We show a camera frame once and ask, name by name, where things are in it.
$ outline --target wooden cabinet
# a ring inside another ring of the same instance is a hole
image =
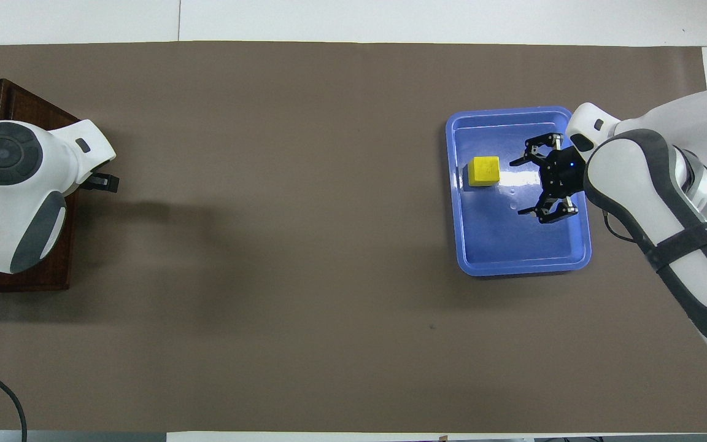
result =
[[[47,131],[78,121],[73,115],[6,79],[0,79],[0,120],[25,121]],[[56,246],[45,260],[27,271],[19,274],[0,273],[0,293],[63,290],[69,287],[78,192],[66,199],[67,217]]]

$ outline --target white floor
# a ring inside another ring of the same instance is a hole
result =
[[[0,45],[177,40],[693,45],[707,81],[707,2],[696,0],[0,0]]]

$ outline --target black strap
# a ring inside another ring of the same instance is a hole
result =
[[[654,271],[659,271],[677,258],[707,246],[707,223],[699,223],[681,230],[646,252],[646,258]]]

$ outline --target black cable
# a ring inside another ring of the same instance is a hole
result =
[[[18,400],[18,397],[14,394],[14,392],[12,392],[12,390],[9,389],[9,387],[2,381],[0,381],[0,389],[2,389],[10,397],[12,403],[15,405],[15,409],[18,411],[18,419],[20,420],[20,442],[26,442],[26,415],[23,414],[23,408],[20,406],[20,400]]]
[[[601,215],[604,216],[604,225],[605,225],[605,227],[607,227],[607,230],[609,230],[609,232],[610,232],[615,238],[622,239],[622,240],[624,240],[624,241],[629,241],[629,242],[636,242],[636,241],[633,240],[632,238],[625,237],[624,235],[619,235],[619,234],[615,233],[615,230],[613,230],[612,227],[609,226],[609,213],[605,212],[604,209],[601,210]]]

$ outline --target circular button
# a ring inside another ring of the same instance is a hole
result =
[[[0,137],[0,168],[9,168],[20,161],[22,153],[17,142]]]

